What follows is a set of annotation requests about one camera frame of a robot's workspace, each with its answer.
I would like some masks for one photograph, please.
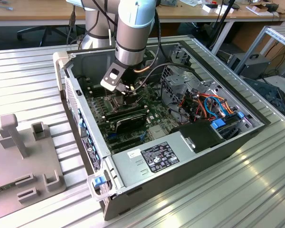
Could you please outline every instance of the office chair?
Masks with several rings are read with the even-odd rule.
[[[20,30],[17,32],[17,39],[19,41],[23,40],[22,34],[28,33],[28,32],[34,32],[34,31],[40,31],[40,30],[44,30],[41,42],[39,47],[42,47],[44,45],[44,43],[46,42],[47,36],[48,35],[52,35],[52,32],[55,32],[65,38],[67,38],[67,34],[58,30],[57,28],[61,28],[61,27],[68,27],[68,25],[48,25],[48,26],[36,26],[36,27],[32,27],[32,28],[27,28],[24,30]]]

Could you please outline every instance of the cable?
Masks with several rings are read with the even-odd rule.
[[[98,7],[99,11],[102,12],[102,14],[110,21],[112,24],[114,24],[117,27],[117,24],[115,21],[113,21],[106,13],[105,11],[100,7],[100,5],[96,2],[96,0],[92,0],[92,2]]]
[[[111,30],[109,19],[107,18],[106,21],[108,22],[109,29]]]
[[[167,108],[169,108],[168,107],[168,105],[166,105],[165,103],[164,103],[164,101],[163,101],[163,99],[162,99],[162,89],[163,89],[163,81],[161,82],[161,102],[163,103],[163,105],[165,105]],[[178,113],[179,115],[182,115],[182,116],[185,116],[186,118],[188,118],[185,114],[183,114],[183,113],[180,113],[180,112],[178,112],[178,111],[175,111],[175,110],[173,110],[173,109],[171,109],[171,108],[169,108],[169,110],[171,110],[172,112],[175,112],[175,113]]]
[[[263,81],[266,83],[266,84],[268,84],[268,85],[271,85],[272,86],[272,84],[270,84],[269,82],[267,82],[264,78],[262,78],[263,79]]]
[[[279,42],[277,41],[270,49],[269,51],[266,53],[265,57],[269,54],[269,52],[278,44]]]
[[[196,109],[196,113],[195,113],[195,115],[197,115],[197,114],[198,114],[198,112],[199,112],[199,108],[200,108],[200,106],[198,106],[198,108]]]
[[[73,44],[75,42],[77,42],[77,39],[72,40],[70,44]]]
[[[70,35],[71,35],[71,31],[72,31],[72,29],[71,28],[69,28],[68,29],[68,34],[67,34],[67,38],[66,38],[66,45],[68,45],[68,40],[69,40],[69,38],[70,38]]]
[[[70,20],[69,20],[69,31],[68,31],[68,35],[67,35],[67,38],[66,38],[66,44],[68,45],[68,40],[70,38],[70,35],[71,35],[71,31],[72,31],[72,27],[75,25],[75,21],[76,21],[76,14],[75,14],[75,5],[73,5],[73,11],[71,13],[71,17],[70,17]]]
[[[204,116],[207,117],[207,113],[206,113],[206,110],[205,110],[205,108],[204,108],[202,102],[201,102],[200,100],[198,100],[198,103],[199,103],[199,105],[200,105],[202,111],[204,112]]]
[[[87,35],[90,31],[92,31],[92,29],[94,29],[95,26],[97,25],[97,23],[98,23],[98,18],[99,18],[99,11],[97,12],[95,24],[85,33],[84,37],[82,37],[82,40],[80,41],[80,43],[79,43],[79,45],[78,45],[78,50],[80,49],[81,43],[82,43],[82,41],[84,40],[84,38],[86,37],[86,35]]]
[[[215,45],[215,43],[217,42],[218,38],[219,38],[219,35],[221,33],[221,31],[223,30],[223,26],[220,27],[219,29],[219,32],[218,32],[218,35],[217,35],[217,38],[215,39],[215,41],[213,42],[213,44],[209,47],[210,49],[213,48],[213,46]]]
[[[226,17],[227,17],[227,15],[228,15],[228,13],[229,13],[229,11],[230,11],[230,9],[231,9],[231,7],[232,7],[234,2],[235,2],[235,0],[229,0],[229,4],[228,4],[228,6],[227,6],[227,8],[226,8],[226,10],[225,10],[221,20],[219,21],[218,26],[215,25],[214,33],[213,33],[213,35],[210,36],[209,41],[208,41],[208,43],[206,45],[206,48],[209,48],[211,46],[212,41],[214,40],[216,34],[220,30],[220,27],[223,26],[223,23],[224,23],[224,21],[225,21],[225,19],[226,19]]]
[[[218,17],[217,17],[216,22],[214,23],[213,29],[212,29],[212,31],[211,31],[211,33],[210,33],[210,37],[212,36],[213,31],[214,31],[215,28],[217,27],[217,24],[218,24],[218,21],[219,21],[219,16],[220,16],[220,13],[221,13],[222,8],[223,8],[223,3],[224,3],[224,0],[222,0],[222,4],[221,4],[221,7],[220,7],[220,10],[219,10],[219,13],[218,13]]]
[[[285,61],[284,56],[285,56],[285,51],[284,51],[284,54],[283,54],[283,57],[282,57],[281,61],[279,62],[278,65],[276,65],[275,70],[278,70],[278,68],[284,63],[284,61]]]
[[[220,97],[220,96],[217,96],[217,95],[210,95],[210,94],[200,94],[200,96],[203,96],[203,97],[215,97],[215,98],[218,98],[218,99],[221,99],[221,100],[225,100],[224,98]],[[229,114],[233,114],[234,112],[229,108],[229,105],[227,103],[227,101],[224,102],[226,104],[226,110],[227,112],[229,112]]]
[[[279,53],[279,52],[282,50],[283,47],[284,47],[284,46],[282,46],[282,47],[277,51],[277,53]],[[279,54],[279,55],[276,54],[270,61],[272,62],[274,59],[276,59],[277,57],[279,57],[279,56],[281,56],[281,55],[283,55],[283,54]],[[274,71],[274,75],[278,75],[278,74],[279,74],[279,72],[278,72],[277,69],[271,69],[271,70],[269,70],[267,73],[265,73],[265,71],[266,71],[266,69],[268,68],[268,66],[269,66],[269,64],[266,66],[266,68],[265,68],[265,70],[263,71],[263,73],[260,74],[260,77],[261,77],[261,78],[262,78],[262,77],[271,76],[269,72],[272,72],[272,71]]]
[[[217,116],[215,113],[211,112],[211,111],[208,109],[208,107],[207,107],[207,99],[208,99],[208,98],[210,98],[210,97],[207,97],[207,98],[205,99],[205,101],[204,101],[205,109],[207,110],[208,113],[210,113],[211,115],[215,116],[215,118],[218,118],[218,116]]]
[[[134,90],[130,90],[129,93],[134,93],[136,92],[138,89],[140,89],[145,83],[146,81],[148,80],[148,78],[151,76],[151,74],[158,68],[160,67],[164,67],[164,66],[176,66],[176,67],[182,67],[182,68],[185,68],[187,69],[187,71],[189,72],[192,72],[193,74],[196,74],[195,70],[193,68],[191,68],[190,66],[186,66],[186,65],[183,65],[183,64],[178,64],[178,63],[163,63],[163,64],[160,64],[160,65],[157,65],[155,68],[153,68],[149,74],[147,75],[147,77],[142,81],[142,83],[137,87],[135,88]]]
[[[221,104],[221,102],[220,102],[217,98],[215,98],[215,97],[213,97],[213,96],[206,97],[206,99],[205,99],[205,101],[204,101],[205,109],[207,110],[208,113],[210,113],[210,114],[214,115],[216,118],[218,118],[215,113],[211,112],[211,111],[208,109],[207,100],[208,100],[209,98],[212,98],[213,100],[215,100],[215,101],[218,103],[218,105],[220,106],[220,108],[222,109],[222,111],[223,111],[223,113],[224,113],[225,115],[228,115],[228,114],[229,114],[228,111],[227,111],[227,113],[226,113],[226,109],[223,107],[223,105]]]
[[[154,14],[154,20],[158,21],[158,24],[157,24],[157,28],[158,28],[158,30],[157,30],[158,45],[157,45],[157,50],[156,50],[155,57],[154,57],[153,61],[151,62],[151,64],[149,66],[147,66],[147,67],[145,67],[144,69],[141,69],[141,70],[134,70],[135,73],[142,73],[142,72],[148,70],[149,68],[151,68],[154,65],[154,63],[156,62],[158,53],[160,51],[162,32],[161,32],[161,23],[159,22],[159,17],[158,17],[158,13],[157,13],[156,9],[155,9],[155,14]]]
[[[161,30],[161,28],[160,28],[160,18],[159,18],[159,16],[158,16],[158,14],[157,13],[155,13],[155,25],[156,25],[156,27],[157,27],[157,29],[159,29],[159,30]],[[157,32],[157,40],[158,40],[158,42],[159,42],[159,45],[160,45],[160,50],[161,50],[161,53],[162,53],[162,55],[164,56],[164,58],[166,59],[166,61],[168,61],[168,62],[170,62],[170,59],[168,58],[168,56],[166,55],[166,53],[164,52],[164,50],[163,50],[163,48],[162,48],[162,44],[161,44],[161,36],[160,36],[160,34],[159,34],[159,32]]]

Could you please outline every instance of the aluminum table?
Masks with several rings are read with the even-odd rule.
[[[56,85],[52,54],[74,46],[0,51],[0,115],[19,129],[50,126],[67,190],[0,219],[0,227],[285,227],[285,117],[197,40],[188,43],[270,121],[230,158],[110,221],[86,185],[86,171]],[[206,69],[192,67],[204,79]]]

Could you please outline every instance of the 3d printed holder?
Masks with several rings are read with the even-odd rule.
[[[49,127],[17,130],[15,114],[0,117],[0,217],[66,189]]]

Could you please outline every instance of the metal shelf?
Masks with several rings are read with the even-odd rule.
[[[285,45],[285,26],[265,26],[262,31],[258,34],[255,41],[252,43],[248,51],[246,52],[244,58],[240,61],[238,66],[234,69],[234,72],[238,74],[240,69],[243,67],[247,59],[251,56],[254,49],[259,45],[259,43],[263,40],[264,36],[268,34],[276,41]]]

